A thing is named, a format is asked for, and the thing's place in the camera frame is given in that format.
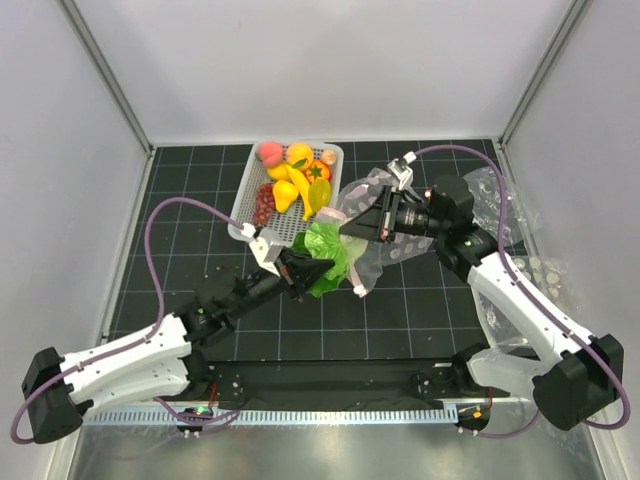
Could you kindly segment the green lettuce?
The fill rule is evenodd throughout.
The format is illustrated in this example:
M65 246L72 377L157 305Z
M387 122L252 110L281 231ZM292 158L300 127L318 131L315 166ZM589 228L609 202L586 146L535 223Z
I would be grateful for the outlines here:
M316 260L332 260L334 265L311 287L310 294L320 298L335 291L343 283L349 271L347 252L339 237L336 224L313 223L306 231L299 232L292 244L296 253L309 254Z

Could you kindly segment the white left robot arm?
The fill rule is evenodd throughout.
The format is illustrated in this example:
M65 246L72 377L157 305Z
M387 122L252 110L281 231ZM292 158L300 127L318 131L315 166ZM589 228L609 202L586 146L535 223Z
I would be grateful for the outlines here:
M273 298L288 293L301 300L333 266L330 259L284 249L274 271L210 278L192 299L140 331L83 352L38 352L22 382L25 403L18 412L29 419L30 442L57 441L85 419L131 402L204 398L214 382L206 350Z

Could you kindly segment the pink dotted zip bag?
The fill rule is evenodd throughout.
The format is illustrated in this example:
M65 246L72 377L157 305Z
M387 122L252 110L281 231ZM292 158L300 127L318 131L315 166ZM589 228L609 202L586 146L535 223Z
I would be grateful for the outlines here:
M379 211L369 217L371 226L360 217L372 207L386 187L398 180L389 172L375 168L349 183L334 208L324 207L316 214L304 235L303 246L316 260L331 260L334 266L311 288L315 297L335 291L347 281L360 298L370 293L384 268L426 253L432 244L427 237L391 230L378 225Z

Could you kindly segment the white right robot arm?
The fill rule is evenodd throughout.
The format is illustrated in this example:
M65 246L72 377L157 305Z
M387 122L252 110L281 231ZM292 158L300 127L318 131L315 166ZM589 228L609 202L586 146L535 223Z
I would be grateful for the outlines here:
M616 401L625 426L631 404L623 385L624 349L612 335L594 336L573 321L520 273L495 239L474 220L474 197L457 176L435 180L421 203L406 202L385 186L371 206L340 228L343 235L390 243L399 234L430 238L444 267L486 298L524 336L535 359L505 354L496 347L465 357L450 372L463 396L492 387L532 400L556 428L568 431Z

